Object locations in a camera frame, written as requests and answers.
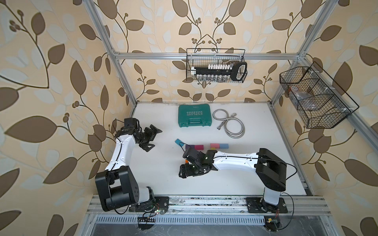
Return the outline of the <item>magenta block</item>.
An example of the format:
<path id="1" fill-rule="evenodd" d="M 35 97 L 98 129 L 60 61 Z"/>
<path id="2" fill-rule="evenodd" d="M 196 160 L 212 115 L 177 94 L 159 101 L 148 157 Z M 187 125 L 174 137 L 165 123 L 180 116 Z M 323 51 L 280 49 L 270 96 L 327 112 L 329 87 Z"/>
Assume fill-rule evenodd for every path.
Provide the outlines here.
<path id="1" fill-rule="evenodd" d="M 204 150 L 204 145 L 195 145 L 196 150 Z"/>

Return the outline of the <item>pink block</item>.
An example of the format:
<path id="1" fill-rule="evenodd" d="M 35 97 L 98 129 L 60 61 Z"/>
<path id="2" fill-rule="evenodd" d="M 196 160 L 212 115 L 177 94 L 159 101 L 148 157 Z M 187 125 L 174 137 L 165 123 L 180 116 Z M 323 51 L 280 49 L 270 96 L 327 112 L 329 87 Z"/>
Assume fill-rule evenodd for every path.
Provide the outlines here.
<path id="1" fill-rule="evenodd" d="M 220 148 L 220 144 L 211 143 L 210 144 L 210 148 L 211 149 L 219 149 Z"/>

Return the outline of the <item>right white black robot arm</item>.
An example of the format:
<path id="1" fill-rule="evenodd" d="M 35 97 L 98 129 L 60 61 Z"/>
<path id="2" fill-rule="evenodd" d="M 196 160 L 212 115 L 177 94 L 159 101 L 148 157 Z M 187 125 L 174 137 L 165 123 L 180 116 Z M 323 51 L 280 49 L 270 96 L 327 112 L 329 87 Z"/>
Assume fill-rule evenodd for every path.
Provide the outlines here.
<path id="1" fill-rule="evenodd" d="M 225 153 L 208 150 L 206 153 L 189 147 L 184 151 L 185 164 L 180 166 L 179 177 L 202 176 L 210 171 L 236 170 L 255 173 L 264 184 L 262 203 L 277 206 L 286 190 L 287 163 L 266 148 L 248 154 Z"/>

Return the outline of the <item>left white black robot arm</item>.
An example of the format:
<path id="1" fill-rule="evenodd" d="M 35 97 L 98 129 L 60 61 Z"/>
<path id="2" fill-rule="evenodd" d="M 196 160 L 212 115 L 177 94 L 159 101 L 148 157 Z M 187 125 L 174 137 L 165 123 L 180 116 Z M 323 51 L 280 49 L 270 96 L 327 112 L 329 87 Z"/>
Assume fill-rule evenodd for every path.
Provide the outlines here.
<path id="1" fill-rule="evenodd" d="M 135 207 L 140 211 L 151 211 L 156 199 L 151 187 L 140 187 L 132 173 L 130 162 L 136 145 L 149 152 L 157 134 L 162 130 L 154 125 L 145 128 L 123 127 L 116 133 L 116 147 L 111 161 L 104 171 L 95 176 L 95 184 L 103 211 L 122 207 Z"/>

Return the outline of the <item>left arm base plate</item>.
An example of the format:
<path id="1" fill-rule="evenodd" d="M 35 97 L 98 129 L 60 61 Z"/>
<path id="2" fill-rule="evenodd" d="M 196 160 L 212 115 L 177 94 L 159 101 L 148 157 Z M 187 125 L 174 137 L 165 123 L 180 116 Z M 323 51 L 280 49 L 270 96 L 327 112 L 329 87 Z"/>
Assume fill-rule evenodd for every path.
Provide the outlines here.
<path id="1" fill-rule="evenodd" d="M 158 214 L 165 214 L 169 208 L 168 196 L 155 196 L 152 200 L 131 205 L 129 212 L 152 212 Z"/>

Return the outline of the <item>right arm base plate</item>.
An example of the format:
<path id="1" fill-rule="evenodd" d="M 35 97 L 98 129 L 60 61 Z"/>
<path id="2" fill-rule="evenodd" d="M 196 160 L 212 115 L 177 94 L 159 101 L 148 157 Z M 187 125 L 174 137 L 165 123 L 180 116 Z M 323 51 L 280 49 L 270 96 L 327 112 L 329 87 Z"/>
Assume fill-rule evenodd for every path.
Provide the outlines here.
<path id="1" fill-rule="evenodd" d="M 285 201 L 279 198 L 277 205 L 264 201 L 263 197 L 247 197 L 246 199 L 248 213 L 288 213 Z"/>

